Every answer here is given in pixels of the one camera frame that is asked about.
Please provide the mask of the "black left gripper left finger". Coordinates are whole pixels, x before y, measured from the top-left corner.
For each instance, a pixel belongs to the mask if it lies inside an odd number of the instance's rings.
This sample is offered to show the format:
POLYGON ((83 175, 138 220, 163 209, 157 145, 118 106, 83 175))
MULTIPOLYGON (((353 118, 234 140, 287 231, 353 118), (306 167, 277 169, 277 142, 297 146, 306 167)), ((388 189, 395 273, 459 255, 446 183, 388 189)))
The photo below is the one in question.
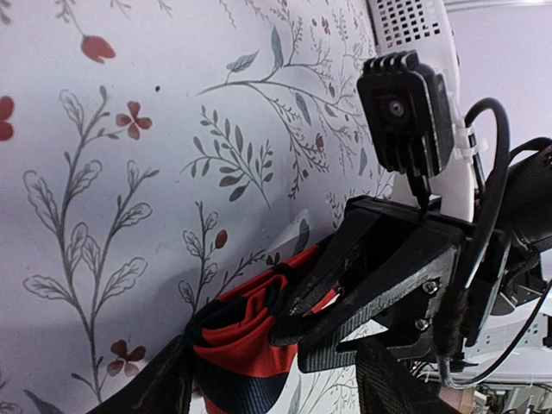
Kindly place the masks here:
POLYGON ((123 389, 90 414, 186 414, 192 392, 191 355, 175 336, 123 389))

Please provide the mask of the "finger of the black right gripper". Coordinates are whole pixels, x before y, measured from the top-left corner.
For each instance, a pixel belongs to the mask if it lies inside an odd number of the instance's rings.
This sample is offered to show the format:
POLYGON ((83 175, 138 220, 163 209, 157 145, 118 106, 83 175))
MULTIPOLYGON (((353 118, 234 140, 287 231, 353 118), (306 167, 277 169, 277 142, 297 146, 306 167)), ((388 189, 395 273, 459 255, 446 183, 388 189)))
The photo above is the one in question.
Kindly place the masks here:
POLYGON ((377 315, 395 305, 415 290, 397 255, 419 228, 414 216, 349 211, 311 269, 294 280, 278 318, 305 317, 337 284, 345 286, 339 310, 347 305, 355 313, 371 305, 377 315))
POLYGON ((447 278, 455 249, 400 249, 382 264, 374 254, 318 262, 287 298, 275 319, 272 345, 337 345, 360 326, 394 306, 423 283, 447 278))

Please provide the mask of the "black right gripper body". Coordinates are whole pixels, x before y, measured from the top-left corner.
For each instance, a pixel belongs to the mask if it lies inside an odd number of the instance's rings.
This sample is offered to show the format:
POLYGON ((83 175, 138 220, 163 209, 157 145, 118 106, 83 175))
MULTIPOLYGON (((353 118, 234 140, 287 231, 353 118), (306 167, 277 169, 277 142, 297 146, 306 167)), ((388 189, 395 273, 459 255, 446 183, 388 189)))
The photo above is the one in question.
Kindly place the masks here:
MULTIPOLYGON (((415 217, 420 228, 406 249, 455 249, 455 267, 445 278, 423 283, 403 300, 370 321, 385 331, 377 340, 400 361, 457 353, 471 345, 496 298, 509 250, 505 234, 484 223, 469 223, 436 212, 369 198, 350 199, 351 210, 374 210, 415 217)), ((337 345, 298 345, 298 367, 314 373, 354 363, 358 341, 349 335, 337 345)))

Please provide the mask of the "red black striped tie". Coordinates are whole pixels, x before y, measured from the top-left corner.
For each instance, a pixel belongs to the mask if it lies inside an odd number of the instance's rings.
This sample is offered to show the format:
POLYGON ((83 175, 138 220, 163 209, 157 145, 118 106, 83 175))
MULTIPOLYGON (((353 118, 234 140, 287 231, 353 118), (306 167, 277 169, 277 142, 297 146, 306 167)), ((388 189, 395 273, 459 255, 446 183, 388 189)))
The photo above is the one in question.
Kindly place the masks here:
POLYGON ((269 332, 292 286, 323 252, 316 244, 224 293, 185 328, 193 377, 209 413, 267 413, 285 388, 295 345, 273 346, 269 332))

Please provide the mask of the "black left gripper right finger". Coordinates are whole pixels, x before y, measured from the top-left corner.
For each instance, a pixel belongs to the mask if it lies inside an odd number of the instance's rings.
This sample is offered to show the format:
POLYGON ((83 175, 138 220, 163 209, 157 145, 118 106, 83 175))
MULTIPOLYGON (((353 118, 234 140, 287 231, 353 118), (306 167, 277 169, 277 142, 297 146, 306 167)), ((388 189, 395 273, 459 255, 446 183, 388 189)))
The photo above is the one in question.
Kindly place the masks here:
POLYGON ((457 412, 415 379, 373 338, 364 338, 358 343, 355 370, 361 414, 457 412))

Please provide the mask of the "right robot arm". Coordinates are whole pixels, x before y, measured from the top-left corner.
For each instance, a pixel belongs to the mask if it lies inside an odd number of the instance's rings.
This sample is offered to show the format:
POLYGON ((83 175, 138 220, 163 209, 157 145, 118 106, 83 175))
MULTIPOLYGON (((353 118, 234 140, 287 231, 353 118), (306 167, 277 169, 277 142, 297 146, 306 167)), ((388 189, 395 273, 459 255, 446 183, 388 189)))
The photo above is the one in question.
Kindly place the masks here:
POLYGON ((400 360, 442 375, 477 340, 499 297, 551 247, 551 141, 511 147, 500 102, 458 110, 459 61, 437 26, 378 33, 357 83, 389 200, 347 202, 338 230, 298 281, 269 340, 298 347, 304 372, 352 363, 349 335, 383 322, 400 360))

